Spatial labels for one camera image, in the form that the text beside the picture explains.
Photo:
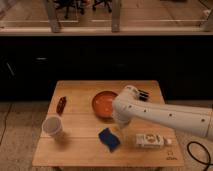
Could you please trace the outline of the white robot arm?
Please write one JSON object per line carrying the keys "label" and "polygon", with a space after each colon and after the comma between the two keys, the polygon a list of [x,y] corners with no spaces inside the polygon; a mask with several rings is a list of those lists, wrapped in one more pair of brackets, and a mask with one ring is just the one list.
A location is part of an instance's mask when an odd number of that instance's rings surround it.
{"label": "white robot arm", "polygon": [[213,141],[211,108],[145,102],[141,100],[142,94],[142,90],[127,85],[113,100],[113,119],[121,127],[138,117]]}

